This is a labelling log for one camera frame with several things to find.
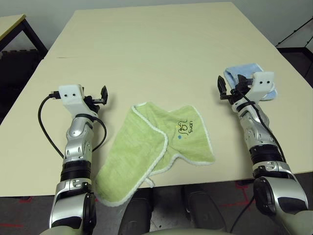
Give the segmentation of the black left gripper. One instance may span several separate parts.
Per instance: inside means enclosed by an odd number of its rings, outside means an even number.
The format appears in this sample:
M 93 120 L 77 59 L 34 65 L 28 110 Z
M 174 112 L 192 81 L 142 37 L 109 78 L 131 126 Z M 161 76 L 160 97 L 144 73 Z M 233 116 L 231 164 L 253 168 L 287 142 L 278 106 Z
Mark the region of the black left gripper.
M 106 86 L 103 86 L 103 88 L 101 89 L 100 99 L 93 99 L 92 96 L 90 95 L 84 98 L 85 104 L 89 107 L 91 111 L 95 112 L 96 114 L 99 112 L 100 109 L 99 104 L 106 105 L 107 100 L 108 100 L 108 91 Z

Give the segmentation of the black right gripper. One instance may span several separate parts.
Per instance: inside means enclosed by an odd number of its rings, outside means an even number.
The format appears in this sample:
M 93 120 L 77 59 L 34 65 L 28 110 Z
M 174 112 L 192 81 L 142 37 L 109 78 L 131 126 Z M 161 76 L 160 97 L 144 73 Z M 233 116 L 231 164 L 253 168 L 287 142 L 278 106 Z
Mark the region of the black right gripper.
M 248 86 L 252 86 L 253 78 L 246 78 L 245 76 L 238 75 L 238 86 L 230 91 L 230 94 L 227 94 L 225 80 L 222 76 L 218 76 L 218 90 L 220 93 L 220 100 L 228 100 L 228 102 L 233 105 L 235 102 L 243 98 L 243 95 L 246 95 L 250 90 Z

